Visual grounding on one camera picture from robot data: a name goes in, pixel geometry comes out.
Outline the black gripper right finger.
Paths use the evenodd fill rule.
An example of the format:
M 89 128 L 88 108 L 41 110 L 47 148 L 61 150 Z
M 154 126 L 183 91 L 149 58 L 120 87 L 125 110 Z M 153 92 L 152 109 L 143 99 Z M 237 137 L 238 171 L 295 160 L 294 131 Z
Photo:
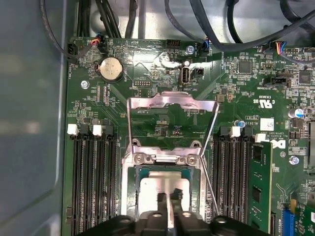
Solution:
M 174 227 L 179 236 L 267 236 L 259 229 L 231 219 L 226 216 L 216 216 L 210 223 L 191 212 L 182 209 L 183 191 L 175 189 L 172 192 L 172 208 L 174 211 Z

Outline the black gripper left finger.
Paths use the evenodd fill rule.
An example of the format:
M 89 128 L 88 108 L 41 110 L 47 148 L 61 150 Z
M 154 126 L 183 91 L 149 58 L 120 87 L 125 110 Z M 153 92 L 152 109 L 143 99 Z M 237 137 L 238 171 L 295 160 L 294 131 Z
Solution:
M 167 197 L 157 195 L 157 210 L 142 213 L 138 220 L 118 215 L 84 232 L 82 236 L 165 236 L 168 230 Z

